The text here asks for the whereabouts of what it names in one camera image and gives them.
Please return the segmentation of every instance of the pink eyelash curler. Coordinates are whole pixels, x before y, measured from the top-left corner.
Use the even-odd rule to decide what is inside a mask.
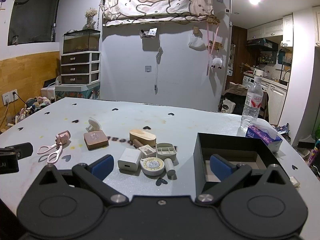
[[[64,131],[64,132],[58,133],[56,135],[56,143],[54,145],[51,145],[51,146],[41,146],[41,147],[39,147],[38,154],[45,154],[45,153],[49,152],[50,150],[52,150],[53,148],[59,147],[58,150],[56,150],[55,152],[49,154],[49,156],[47,158],[47,163],[55,164],[59,160],[59,157],[60,157],[60,155],[62,153],[62,145],[66,144],[70,138],[71,138],[71,134],[70,134],[69,131]],[[44,152],[40,152],[40,150],[42,148],[47,148],[47,149]],[[54,154],[56,154],[56,157],[53,160],[50,161],[50,159],[52,158],[52,156]]]

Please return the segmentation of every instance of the fish tank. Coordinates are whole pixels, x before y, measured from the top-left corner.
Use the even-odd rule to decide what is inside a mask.
[[[100,31],[86,29],[64,34],[63,54],[99,51]]]

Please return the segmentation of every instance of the range hood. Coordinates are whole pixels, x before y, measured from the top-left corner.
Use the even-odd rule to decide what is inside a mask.
[[[248,48],[261,49],[262,51],[278,51],[278,43],[269,41],[265,38],[247,41]]]

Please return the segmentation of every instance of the window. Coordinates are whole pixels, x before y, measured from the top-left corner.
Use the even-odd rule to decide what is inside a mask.
[[[51,42],[59,0],[15,0],[11,14],[8,46]]]

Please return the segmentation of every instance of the tape measure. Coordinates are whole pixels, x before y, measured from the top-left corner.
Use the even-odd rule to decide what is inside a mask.
[[[163,160],[156,157],[141,159],[140,164],[143,173],[149,176],[158,176],[164,171]]]

